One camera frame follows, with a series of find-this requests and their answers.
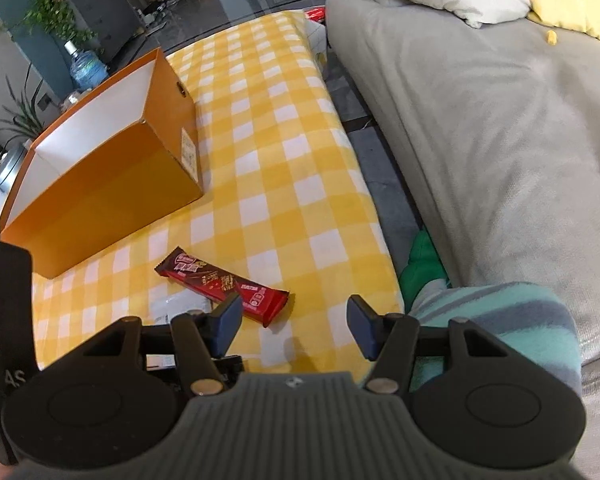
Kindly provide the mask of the grey sofa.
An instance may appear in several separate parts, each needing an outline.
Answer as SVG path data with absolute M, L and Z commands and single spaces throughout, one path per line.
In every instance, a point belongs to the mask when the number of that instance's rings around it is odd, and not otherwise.
M 453 284 L 533 282 L 570 311 L 588 414 L 574 461 L 600 479 L 600 41 L 417 4 L 326 6 Z

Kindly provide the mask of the trailing green ivy plant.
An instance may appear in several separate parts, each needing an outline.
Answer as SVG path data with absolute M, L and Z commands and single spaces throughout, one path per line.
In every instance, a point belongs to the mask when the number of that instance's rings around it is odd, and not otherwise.
M 23 28 L 28 32 L 41 29 L 47 35 L 62 42 L 72 41 L 79 47 L 85 46 L 96 37 L 96 32 L 93 32 L 90 26 L 79 26 L 76 11 L 69 0 L 33 0 L 23 18 L 17 23 L 9 26 L 0 21 L 0 35 Z

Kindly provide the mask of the yellow checkered tablecloth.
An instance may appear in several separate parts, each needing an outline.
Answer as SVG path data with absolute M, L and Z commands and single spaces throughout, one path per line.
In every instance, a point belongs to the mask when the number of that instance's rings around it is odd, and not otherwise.
M 403 307 L 396 272 L 352 145 L 306 38 L 285 11 L 169 56 L 198 107 L 204 196 L 33 285 L 35 350 L 46 366 L 125 315 L 153 321 L 180 289 L 157 264 L 183 248 L 288 292 L 269 326 L 245 320 L 232 344 L 252 372 L 346 370 L 368 363 L 346 303 Z

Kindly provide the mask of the potted long-leaf plant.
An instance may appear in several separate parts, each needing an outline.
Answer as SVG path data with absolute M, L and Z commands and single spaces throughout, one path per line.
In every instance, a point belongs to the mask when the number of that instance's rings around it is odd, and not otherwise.
M 42 90 L 43 81 L 40 80 L 35 86 L 33 93 L 28 93 L 29 79 L 32 73 L 32 63 L 29 63 L 23 83 L 18 92 L 9 79 L 5 77 L 11 106 L 3 105 L 2 109 L 8 118 L 0 118 L 0 132 L 10 132 L 14 138 L 36 140 L 45 130 L 44 122 L 38 117 L 36 100 Z

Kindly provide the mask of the striped teal blanket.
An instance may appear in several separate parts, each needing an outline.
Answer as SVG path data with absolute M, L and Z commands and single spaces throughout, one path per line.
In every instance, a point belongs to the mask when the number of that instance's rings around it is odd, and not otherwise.
M 576 324 L 548 288 L 523 282 L 444 288 L 438 278 L 422 288 L 408 314 L 429 327 L 467 318 L 582 393 Z

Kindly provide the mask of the long red wafer bar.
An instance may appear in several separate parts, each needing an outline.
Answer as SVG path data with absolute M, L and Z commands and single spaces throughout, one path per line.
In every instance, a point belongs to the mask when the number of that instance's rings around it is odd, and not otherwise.
M 198 292 L 220 304 L 231 294 L 242 298 L 242 310 L 247 318 L 268 327 L 282 312 L 289 299 L 289 292 L 248 280 L 189 255 L 177 247 L 155 267 L 164 278 Z

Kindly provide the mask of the silver pedal trash bin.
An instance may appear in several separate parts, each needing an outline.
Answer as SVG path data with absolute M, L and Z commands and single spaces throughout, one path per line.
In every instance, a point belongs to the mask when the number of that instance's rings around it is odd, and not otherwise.
M 26 147 L 16 143 L 0 160 L 0 191 L 8 194 L 27 155 Z

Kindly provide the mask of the orange cardboard box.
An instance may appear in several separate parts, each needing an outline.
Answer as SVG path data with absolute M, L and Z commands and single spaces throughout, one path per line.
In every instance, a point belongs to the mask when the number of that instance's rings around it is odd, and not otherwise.
M 32 143 L 0 215 L 2 241 L 56 278 L 199 200 L 197 140 L 195 101 L 152 50 Z

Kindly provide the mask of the dark grey drawer cabinet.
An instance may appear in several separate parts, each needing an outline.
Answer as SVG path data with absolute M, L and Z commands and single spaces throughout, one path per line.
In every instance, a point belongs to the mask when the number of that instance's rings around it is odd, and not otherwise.
M 89 30 L 90 50 L 110 63 L 142 27 L 128 0 L 66 0 L 76 16 L 76 28 Z

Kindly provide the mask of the blue water jug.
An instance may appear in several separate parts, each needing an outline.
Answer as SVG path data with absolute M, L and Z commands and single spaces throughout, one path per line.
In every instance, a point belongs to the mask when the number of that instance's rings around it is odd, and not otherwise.
M 107 66 L 93 51 L 80 50 L 72 41 L 64 47 L 71 58 L 70 75 L 80 91 L 94 89 L 108 78 Z

